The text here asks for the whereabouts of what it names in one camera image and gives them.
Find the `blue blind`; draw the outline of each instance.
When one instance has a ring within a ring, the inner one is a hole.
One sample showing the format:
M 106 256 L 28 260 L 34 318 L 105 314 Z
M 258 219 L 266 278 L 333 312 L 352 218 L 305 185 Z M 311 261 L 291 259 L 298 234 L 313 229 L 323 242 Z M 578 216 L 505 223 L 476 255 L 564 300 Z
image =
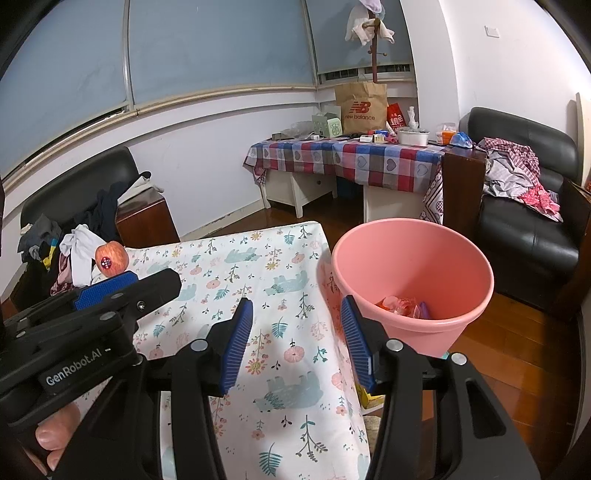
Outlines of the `blue blind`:
M 121 107 L 124 0 L 63 0 L 0 80 L 0 176 L 60 135 Z
M 359 0 L 306 0 L 306 4 L 318 73 L 371 66 L 371 55 L 368 54 L 371 44 L 362 47 L 356 37 L 345 41 L 349 14 L 355 5 L 359 5 Z M 412 63 L 413 54 L 400 0 L 382 0 L 382 5 L 386 9 L 384 23 L 394 31 L 395 43 L 379 38 L 378 52 L 388 56 L 378 55 L 378 65 Z
M 135 103 L 236 85 L 312 85 L 301 0 L 131 0 Z

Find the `white bowl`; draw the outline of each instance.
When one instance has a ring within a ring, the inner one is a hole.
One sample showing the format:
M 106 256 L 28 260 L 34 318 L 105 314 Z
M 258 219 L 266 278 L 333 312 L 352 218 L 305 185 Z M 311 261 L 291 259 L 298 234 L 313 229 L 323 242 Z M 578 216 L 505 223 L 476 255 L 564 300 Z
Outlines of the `white bowl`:
M 429 139 L 429 132 L 409 132 L 398 130 L 398 143 L 400 145 L 415 145 L 417 147 L 426 147 Z

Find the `white towel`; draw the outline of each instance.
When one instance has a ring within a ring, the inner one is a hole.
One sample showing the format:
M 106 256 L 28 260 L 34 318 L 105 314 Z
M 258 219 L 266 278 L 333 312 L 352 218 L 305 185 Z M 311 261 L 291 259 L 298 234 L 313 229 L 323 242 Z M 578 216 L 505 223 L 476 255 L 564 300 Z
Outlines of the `white towel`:
M 349 14 L 345 40 L 349 41 L 357 37 L 359 40 L 361 40 L 361 44 L 365 46 L 374 38 L 374 23 L 375 19 L 369 17 L 367 8 L 365 8 L 363 5 L 355 5 Z M 378 34 L 380 37 L 385 38 L 390 43 L 394 43 L 394 32 L 387 29 L 383 21 L 380 21 L 379 23 Z
M 95 235 L 85 224 L 78 225 L 72 233 L 68 233 L 60 243 L 60 252 L 70 255 L 72 268 L 72 284 L 75 287 L 86 287 L 92 282 L 92 261 L 96 249 L 106 242 Z
M 164 190 L 160 187 L 154 185 L 152 180 L 147 179 L 146 177 L 139 176 L 139 178 L 134 182 L 134 184 L 129 187 L 125 193 L 117 199 L 117 206 L 121 205 L 123 202 L 139 195 L 140 193 L 144 192 L 148 189 L 156 189 L 158 192 L 162 193 Z

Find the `finger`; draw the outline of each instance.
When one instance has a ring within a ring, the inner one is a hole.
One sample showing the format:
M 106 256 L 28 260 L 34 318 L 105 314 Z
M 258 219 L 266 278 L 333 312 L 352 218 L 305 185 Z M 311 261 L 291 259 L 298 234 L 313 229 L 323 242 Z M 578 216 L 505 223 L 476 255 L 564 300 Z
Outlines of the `finger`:
M 75 403 L 70 403 L 42 422 L 35 431 L 35 437 L 45 450 L 63 449 L 79 424 L 80 410 Z
M 47 455 L 47 465 L 51 468 L 52 471 L 56 470 L 57 463 L 60 461 L 62 454 L 64 453 L 65 449 L 54 450 L 49 455 Z

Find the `pink bucket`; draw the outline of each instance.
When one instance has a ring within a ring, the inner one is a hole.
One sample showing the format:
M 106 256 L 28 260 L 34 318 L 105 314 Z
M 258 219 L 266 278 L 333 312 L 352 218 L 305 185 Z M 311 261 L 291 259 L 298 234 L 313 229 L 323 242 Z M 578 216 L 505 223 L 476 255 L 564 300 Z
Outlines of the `pink bucket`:
M 437 357 L 482 314 L 494 286 L 476 245 L 447 227 L 409 218 L 353 228 L 336 244 L 332 264 L 341 293 L 353 295 L 363 316 L 381 322 L 390 338 Z M 390 295 L 424 301 L 434 320 L 375 305 Z

